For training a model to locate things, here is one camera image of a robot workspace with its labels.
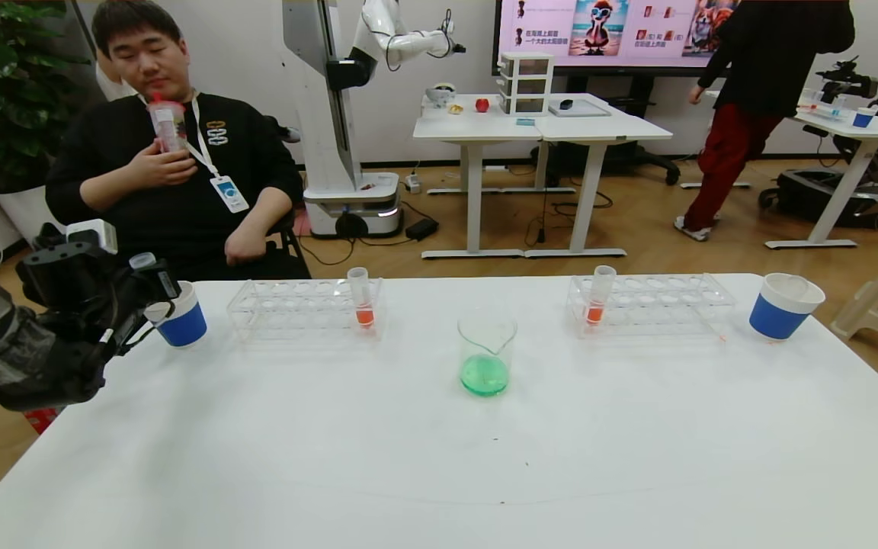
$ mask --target display screen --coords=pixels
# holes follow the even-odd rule
[[[739,1],[501,0],[495,55],[551,53],[555,66],[586,69],[701,69]]]

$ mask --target blue cup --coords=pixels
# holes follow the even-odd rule
[[[825,292],[819,286],[798,275],[771,272],[750,313],[750,326],[765,337],[785,340],[823,302]]]
[[[868,128],[869,123],[872,122],[872,118],[875,115],[875,108],[860,108],[856,111],[856,119],[853,120],[853,125],[856,126],[856,128]]]
[[[208,330],[205,324],[205,316],[202,314],[202,306],[195,296],[195,286],[191,282],[180,281],[181,295],[171,300],[175,304],[175,310],[168,315],[168,303],[154,303],[144,310],[144,316],[154,324],[161,337],[165,338],[171,347],[185,347],[202,338]]]

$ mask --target black sweatshirt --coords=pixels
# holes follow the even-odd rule
[[[231,98],[199,94],[198,104],[213,163],[232,178],[251,207],[267,187],[286,192],[293,202],[302,199],[300,172],[272,121]],[[189,143],[199,149],[191,104],[185,104],[185,127]],[[80,197],[84,180],[126,166],[153,140],[149,112],[139,97],[91,109],[63,138],[46,178],[46,204],[60,223],[97,218],[111,223],[121,257],[149,251],[177,268],[216,258],[224,264],[226,239],[248,210],[230,213],[201,163],[184,184],[133,192],[102,213]]]
[[[731,66],[716,106],[793,116],[816,53],[846,51],[856,28],[848,0],[743,0],[718,36],[698,82],[709,88]]]

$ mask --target red pants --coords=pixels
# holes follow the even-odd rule
[[[781,122],[780,116],[754,114],[736,104],[717,108],[707,146],[698,161],[703,170],[703,187],[686,213],[688,230],[713,226],[713,216],[724,205],[747,160],[764,152],[767,137],[778,122]]]

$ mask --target orange liquid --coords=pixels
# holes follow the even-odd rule
[[[605,313],[605,308],[596,306],[588,308],[588,323],[597,324],[602,321],[602,315]]]
[[[375,323],[375,312],[373,310],[357,310],[358,323],[363,328],[370,328]]]

